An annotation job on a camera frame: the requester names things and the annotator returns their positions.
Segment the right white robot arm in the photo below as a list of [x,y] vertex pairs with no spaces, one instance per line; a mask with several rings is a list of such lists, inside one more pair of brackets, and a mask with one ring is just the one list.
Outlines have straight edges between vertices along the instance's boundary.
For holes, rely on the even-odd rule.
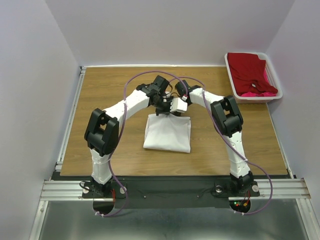
[[235,98],[210,93],[199,85],[190,86],[186,80],[175,87],[180,97],[187,96],[186,102],[203,106],[208,110],[213,125],[226,145],[230,161],[230,189],[235,195],[250,190],[254,182],[253,173],[242,143],[243,117]]

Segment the white t shirt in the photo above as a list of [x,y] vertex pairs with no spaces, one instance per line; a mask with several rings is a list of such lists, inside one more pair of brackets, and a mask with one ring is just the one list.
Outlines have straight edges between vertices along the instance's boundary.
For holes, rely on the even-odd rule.
[[149,150],[191,152],[191,118],[173,114],[148,115],[143,148]]

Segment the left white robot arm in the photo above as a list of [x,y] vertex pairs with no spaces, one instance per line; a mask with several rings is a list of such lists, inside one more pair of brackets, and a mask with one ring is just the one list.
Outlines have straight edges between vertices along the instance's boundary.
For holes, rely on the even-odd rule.
[[140,84],[125,99],[117,104],[101,110],[96,108],[88,121],[84,139],[87,141],[92,159],[90,184],[83,188],[100,197],[111,193],[112,172],[110,161],[124,131],[126,120],[135,113],[149,106],[157,110],[168,110],[164,96],[169,81],[157,75],[149,84]]

